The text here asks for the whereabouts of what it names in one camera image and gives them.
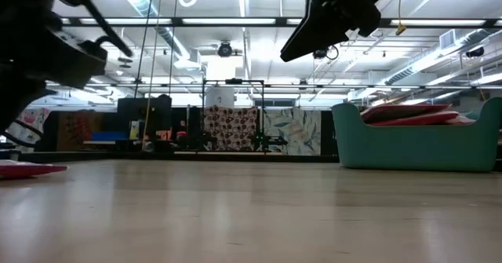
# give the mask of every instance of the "red cushion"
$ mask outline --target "red cushion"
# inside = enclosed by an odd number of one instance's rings
[[[2,177],[30,177],[65,171],[67,166],[40,165],[12,160],[0,160],[0,176]]]
[[[436,113],[448,107],[447,104],[381,105],[366,109],[361,113],[361,118],[365,123],[383,122]]]
[[[439,113],[419,115],[404,119],[394,119],[391,121],[374,122],[371,126],[425,126],[436,125],[444,123],[450,119],[456,118],[458,112],[455,111],[442,111]]]

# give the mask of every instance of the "ventilation duct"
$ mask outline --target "ventilation duct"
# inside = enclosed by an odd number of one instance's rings
[[[151,0],[127,0],[133,8],[144,17],[149,17],[155,19],[159,17],[157,7],[151,3]],[[187,49],[180,43],[180,41],[174,36],[168,27],[154,27],[158,32],[158,35],[162,37],[167,45],[171,47],[176,57],[180,60],[190,59],[190,53]]]
[[[466,34],[464,30],[450,30],[440,36],[440,43],[437,46],[431,47],[429,50],[412,57],[408,62],[390,70],[385,75],[385,78],[379,81],[377,85],[389,86],[401,79],[432,67],[438,62],[453,55],[467,52],[476,48],[480,42],[495,35],[499,31],[500,29],[496,28],[478,29]],[[359,90],[353,97],[355,97],[355,99],[362,99],[375,91],[374,89]]]

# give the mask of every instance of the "ceiling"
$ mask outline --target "ceiling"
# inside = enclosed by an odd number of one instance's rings
[[[94,0],[98,9],[105,17],[138,17],[138,12],[128,0]],[[177,0],[152,0],[158,13],[166,17],[230,17],[230,16],[287,16],[302,17],[304,15],[304,0],[196,0],[190,7],[184,7]],[[380,0],[377,4],[382,17],[397,18],[399,0]],[[403,18],[456,18],[482,19],[500,18],[502,16],[502,0],[401,0],[401,15]],[[56,2],[53,10],[62,17],[88,17],[82,7],[69,7]],[[68,27],[67,30],[79,37],[95,39],[103,35],[98,27]],[[300,79],[309,79],[309,83],[328,84],[371,84],[378,75],[385,75],[399,65],[406,64],[410,58],[419,56],[439,43],[439,36],[448,29],[407,29],[404,33],[395,35],[396,28],[381,28],[371,37],[362,38],[357,32],[349,31],[349,42],[338,45],[340,55],[337,60],[314,60],[307,55],[285,63],[279,58],[280,49],[292,34],[292,27],[247,27],[243,32],[241,27],[175,27],[174,36],[187,49],[196,49],[202,55],[202,62],[211,60],[216,54],[216,48],[222,41],[229,41],[232,48],[239,50],[241,63],[236,69],[238,78],[248,75],[252,79],[264,79],[275,83],[298,83]],[[107,76],[117,82],[132,82],[138,73],[144,82],[149,82],[153,73],[154,82],[165,83],[166,77],[172,74],[172,83],[201,82],[200,71],[188,71],[173,67],[172,53],[166,41],[154,28],[148,27],[115,27],[115,31],[133,49],[135,57],[131,68],[120,68],[117,58],[120,52],[113,46],[106,46],[109,51]],[[243,67],[242,54],[245,48],[249,62],[249,74]],[[486,55],[496,56],[502,46],[500,36],[496,35],[485,43]],[[481,58],[462,60],[473,64]],[[460,56],[450,56],[437,64],[425,68],[418,74],[424,78],[437,78],[458,70],[461,67]],[[197,93],[200,87],[172,88],[174,93]],[[140,93],[147,93],[147,88],[141,88]],[[164,88],[154,88],[152,92],[166,92]],[[328,89],[322,95],[342,93],[349,89]]]

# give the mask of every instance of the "wooden floor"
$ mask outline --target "wooden floor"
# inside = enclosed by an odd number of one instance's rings
[[[502,262],[499,174],[99,161],[0,181],[0,262]]]

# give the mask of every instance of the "red mat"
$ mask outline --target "red mat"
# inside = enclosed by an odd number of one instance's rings
[[[374,122],[371,126],[426,126],[426,125],[437,125],[445,123],[450,119],[454,119],[458,116],[458,112],[455,111],[442,111],[439,113],[419,115],[415,117],[409,117],[404,119],[394,119],[391,121],[384,122]]]
[[[41,174],[62,172],[67,166],[40,165],[12,160],[0,160],[0,177],[30,177]]]
[[[449,105],[447,104],[381,105],[366,109],[361,113],[361,118],[365,123],[373,124],[374,122],[383,122],[436,113],[448,107]]]

